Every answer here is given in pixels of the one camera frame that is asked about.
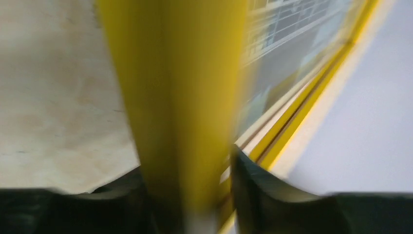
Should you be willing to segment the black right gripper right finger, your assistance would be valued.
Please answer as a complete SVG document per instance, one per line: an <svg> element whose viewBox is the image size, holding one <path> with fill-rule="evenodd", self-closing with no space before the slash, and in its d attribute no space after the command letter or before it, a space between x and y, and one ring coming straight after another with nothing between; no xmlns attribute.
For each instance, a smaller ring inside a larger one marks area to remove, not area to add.
<svg viewBox="0 0 413 234"><path fill-rule="evenodd" d="M410 234L411 193L314 195L253 162L239 147L231 180L241 234Z"/></svg>

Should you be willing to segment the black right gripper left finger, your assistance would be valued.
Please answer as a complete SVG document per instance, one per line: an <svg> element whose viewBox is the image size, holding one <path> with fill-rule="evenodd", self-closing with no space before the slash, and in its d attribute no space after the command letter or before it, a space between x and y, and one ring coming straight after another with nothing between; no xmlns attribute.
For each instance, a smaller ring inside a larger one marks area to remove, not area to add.
<svg viewBox="0 0 413 234"><path fill-rule="evenodd" d="M139 168L92 193L45 188L0 191L2 234L149 234L150 213Z"/></svg>

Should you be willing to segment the yellow wooden picture frame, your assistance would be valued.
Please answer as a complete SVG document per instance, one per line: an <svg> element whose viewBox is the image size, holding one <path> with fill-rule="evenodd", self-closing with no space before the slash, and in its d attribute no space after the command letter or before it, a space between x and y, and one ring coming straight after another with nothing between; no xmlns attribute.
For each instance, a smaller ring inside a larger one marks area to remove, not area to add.
<svg viewBox="0 0 413 234"><path fill-rule="evenodd" d="M244 81L245 0L100 0L150 206L145 234L215 234Z"/></svg>

